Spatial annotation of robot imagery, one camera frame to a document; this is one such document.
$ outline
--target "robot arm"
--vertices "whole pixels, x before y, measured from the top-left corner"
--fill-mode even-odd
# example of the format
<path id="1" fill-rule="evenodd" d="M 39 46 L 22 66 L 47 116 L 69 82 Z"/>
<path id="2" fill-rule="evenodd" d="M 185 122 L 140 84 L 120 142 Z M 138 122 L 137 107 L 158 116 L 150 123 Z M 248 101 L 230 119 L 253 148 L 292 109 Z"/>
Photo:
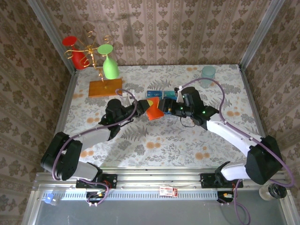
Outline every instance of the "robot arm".
<path id="1" fill-rule="evenodd" d="M 236 179 L 251 179 L 262 185 L 282 168 L 282 165 L 271 154 L 267 153 L 252 140 L 253 138 L 261 140 L 262 144 L 281 158 L 277 142 L 273 137 L 267 136 L 262 138 L 259 135 L 244 131 L 251 136 L 249 139 L 227 126 L 221 119 L 217 109 L 204 105 L 199 92 L 194 87 L 184 88 L 181 90 L 180 96 L 182 97 L 182 102 L 176 102 L 173 99 L 163 99 L 159 102 L 158 108 L 165 113 L 175 116 L 190 117 L 195 125 L 223 137 L 247 157 L 247 160 L 243 162 L 225 162 L 215 171 L 215 179 L 221 186 Z M 105 116 L 94 128 L 112 125 L 126 118 L 128 118 L 127 123 L 132 122 L 132 118 L 144 114 L 150 105 L 151 103 L 147 100 L 138 101 L 135 113 L 129 118 L 135 106 L 124 107 L 119 100 L 112 99 L 107 104 Z M 60 156 L 55 168 L 56 177 L 61 180 L 68 180 L 73 176 L 97 182 L 101 181 L 102 170 L 92 164 L 79 162 L 80 153 L 82 150 L 97 143 L 113 139 L 120 131 L 120 127 L 121 125 L 118 124 L 95 129 L 95 131 L 90 133 L 86 133 L 86 131 L 81 132 L 81 134 L 86 134 L 73 139 L 67 145 L 66 152 Z M 62 145 L 68 139 L 69 136 L 63 132 L 54 136 L 41 160 L 41 166 L 44 169 L 52 171 L 53 163 Z"/>
<path id="2" fill-rule="evenodd" d="M 128 118 L 128 122 L 133 121 L 134 117 L 139 117 L 146 112 L 150 107 L 150 102 L 147 100 L 137 101 L 136 111 L 131 118 L 135 105 L 134 103 L 128 107 L 122 106 L 121 102 L 117 99 L 112 99 L 107 103 L 105 115 L 101 121 L 93 128 L 82 131 L 77 138 L 69 142 L 66 147 L 66 152 L 59 157 L 57 166 L 55 167 L 55 175 L 61 180 L 68 180 L 70 177 L 77 177 L 86 180 L 98 181 L 102 175 L 102 170 L 95 165 L 89 163 L 79 162 L 81 151 L 101 142 L 106 142 L 113 139 L 120 131 L 121 125 L 118 122 Z M 117 124 L 115 126 L 97 129 L 103 126 Z M 63 146 L 69 139 L 69 135 L 59 132 L 52 139 L 46 153 L 41 159 L 41 166 L 52 171 L 54 161 Z"/>
<path id="3" fill-rule="evenodd" d="M 159 102 L 158 108 L 175 116 L 190 117 L 195 125 L 221 136 L 247 157 L 247 160 L 242 162 L 226 162 L 215 171 L 216 182 L 221 186 L 236 179 L 251 179 L 262 185 L 282 168 L 282 165 L 271 154 L 253 141 L 253 139 L 261 140 L 262 144 L 282 159 L 277 142 L 273 137 L 263 138 L 244 130 L 251 136 L 250 139 L 246 138 L 237 130 L 226 125 L 217 109 L 205 106 L 199 92 L 194 87 L 184 88 L 181 93 L 178 93 L 178 96 L 181 102 L 163 99 Z"/>

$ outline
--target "light blue cup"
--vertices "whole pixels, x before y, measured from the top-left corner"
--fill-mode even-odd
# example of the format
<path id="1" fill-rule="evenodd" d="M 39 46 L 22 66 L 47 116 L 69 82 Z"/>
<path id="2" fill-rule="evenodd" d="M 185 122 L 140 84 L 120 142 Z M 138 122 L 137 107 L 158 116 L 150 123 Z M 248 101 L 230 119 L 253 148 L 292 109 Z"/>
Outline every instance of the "light blue cup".
<path id="1" fill-rule="evenodd" d="M 202 69 L 201 77 L 215 79 L 216 69 L 212 66 L 205 66 Z M 210 80 L 201 80 L 200 86 L 203 88 L 208 88 L 211 85 Z"/>

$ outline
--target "clear plastic cup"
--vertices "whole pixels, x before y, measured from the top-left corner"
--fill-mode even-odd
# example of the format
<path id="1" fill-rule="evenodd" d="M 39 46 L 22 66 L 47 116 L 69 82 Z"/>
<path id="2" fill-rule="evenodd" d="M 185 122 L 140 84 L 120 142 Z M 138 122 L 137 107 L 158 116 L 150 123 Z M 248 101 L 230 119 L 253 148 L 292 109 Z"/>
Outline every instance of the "clear plastic cup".
<path id="1" fill-rule="evenodd" d="M 263 200 L 270 201 L 273 199 L 285 198 L 287 195 L 286 188 L 278 184 L 265 184 L 259 189 L 259 195 Z"/>
<path id="2" fill-rule="evenodd" d="M 212 66 L 205 66 L 202 69 L 201 77 L 215 79 L 216 69 Z M 211 85 L 210 80 L 201 80 L 200 86 L 203 88 L 208 88 Z"/>

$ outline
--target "table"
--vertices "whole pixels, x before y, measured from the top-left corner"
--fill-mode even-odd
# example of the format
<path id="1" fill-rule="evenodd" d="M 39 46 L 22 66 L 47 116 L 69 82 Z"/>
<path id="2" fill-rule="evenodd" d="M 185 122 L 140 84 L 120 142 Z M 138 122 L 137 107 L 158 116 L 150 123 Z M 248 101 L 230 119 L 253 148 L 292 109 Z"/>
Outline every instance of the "table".
<path id="1" fill-rule="evenodd" d="M 213 65 L 216 80 L 225 90 L 223 114 L 229 122 L 258 133 L 253 112 L 237 65 Z M 125 66 L 119 67 L 123 88 L 134 89 L 135 97 L 145 98 L 147 90 L 173 90 L 174 87 L 200 77 L 204 65 Z M 89 98 L 90 81 L 100 80 L 93 68 L 80 71 L 64 132 L 73 135 L 95 126 L 105 114 L 107 102 L 118 98 L 124 106 L 129 100 L 117 96 Z M 218 86 L 199 90 L 206 105 L 218 108 L 222 98 Z M 190 125 L 190 119 L 183 119 Z M 219 166 L 225 161 L 243 160 L 243 154 L 229 142 L 201 127 L 187 128 L 179 118 L 165 116 L 149 121 L 146 115 L 121 129 L 108 142 L 99 143 L 81 152 L 80 161 L 97 166 Z"/>

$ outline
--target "aluminum frame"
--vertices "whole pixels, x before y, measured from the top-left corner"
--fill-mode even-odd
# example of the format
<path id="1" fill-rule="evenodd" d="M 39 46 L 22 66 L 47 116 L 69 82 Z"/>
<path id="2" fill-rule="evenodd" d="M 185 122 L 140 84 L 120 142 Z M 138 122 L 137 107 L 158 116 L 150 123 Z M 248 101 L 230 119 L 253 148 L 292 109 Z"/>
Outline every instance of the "aluminum frame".
<path id="1" fill-rule="evenodd" d="M 31 6 L 34 13 L 36 14 L 38 20 L 41 22 L 44 30 L 46 31 L 47 35 L 49 36 L 55 49 L 59 53 L 65 66 L 69 70 L 70 74 L 73 75 L 75 72 L 74 65 L 71 60 L 67 59 L 64 56 L 64 53 L 67 49 L 62 45 L 60 35 L 58 34 L 56 28 L 54 27 L 51 18 L 47 14 L 47 12 L 43 6 L 43 3 L 41 1 L 36 1 L 36 0 L 28 0 L 28 3 Z"/>
<path id="2" fill-rule="evenodd" d="M 248 100 L 249 100 L 249 103 L 250 103 L 250 106 L 251 106 L 251 109 L 252 109 L 252 112 L 253 112 L 253 115 L 254 115 L 254 120 L 255 120 L 255 123 L 256 123 L 256 126 L 257 126 L 258 133 L 259 133 L 259 135 L 265 137 L 266 134 L 265 134 L 265 131 L 263 130 L 263 125 L 262 125 L 262 122 L 259 118 L 258 110 L 257 110 L 256 104 L 255 104 L 255 101 L 254 101 L 254 98 L 253 98 L 253 95 L 252 95 L 252 91 L 250 89 L 250 85 L 249 85 L 248 80 L 247 80 L 245 70 L 242 66 L 239 66 L 239 68 L 240 68 L 240 74 L 241 74 L 241 77 L 242 77 L 242 80 L 243 80 L 243 83 L 244 83 L 244 87 L 245 87 L 245 90 L 246 90 L 246 93 L 247 93 L 247 96 L 248 96 Z"/>
<path id="3" fill-rule="evenodd" d="M 264 37 L 269 31 L 273 21 L 275 20 L 279 10 L 281 9 L 285 0 L 272 0 L 266 13 L 264 14 L 262 21 L 260 22 L 253 38 L 247 47 L 245 54 L 240 61 L 240 65 L 243 69 L 246 69 L 252 58 L 254 57 L 259 45 L 263 41 Z"/>
<path id="4" fill-rule="evenodd" d="M 64 103 L 61 108 L 60 117 L 57 121 L 57 125 L 55 128 L 55 132 L 54 132 L 55 134 L 57 134 L 60 131 L 64 131 L 64 128 L 65 128 L 65 125 L 67 122 L 67 118 L 68 118 L 68 113 L 69 113 L 70 106 L 71 106 L 71 102 L 72 102 L 72 97 L 73 97 L 73 94 L 75 91 L 75 87 L 77 85 L 78 75 L 79 75 L 79 71 L 77 70 L 71 76 L 69 86 L 67 88 L 67 92 L 65 95 L 65 100 L 64 100 Z"/>
<path id="5" fill-rule="evenodd" d="M 117 190 L 119 191 L 158 191 L 160 186 L 172 186 L 178 191 L 225 191 L 228 188 L 201 189 L 200 174 L 213 173 L 216 167 L 103 167 L 103 173 L 115 173 L 118 175 Z M 284 182 L 284 172 L 278 172 L 273 177 L 274 180 Z M 258 190 L 261 185 L 251 180 L 244 180 L 244 190 Z M 44 191 L 66 191 L 75 190 L 76 179 L 67 181 L 55 181 L 49 172 L 37 173 L 33 190 L 30 194 L 28 206 L 26 208 L 22 225 L 34 225 L 38 216 L 38 210 L 42 202 Z M 296 225 L 298 215 L 290 191 L 281 205 L 288 225 Z"/>

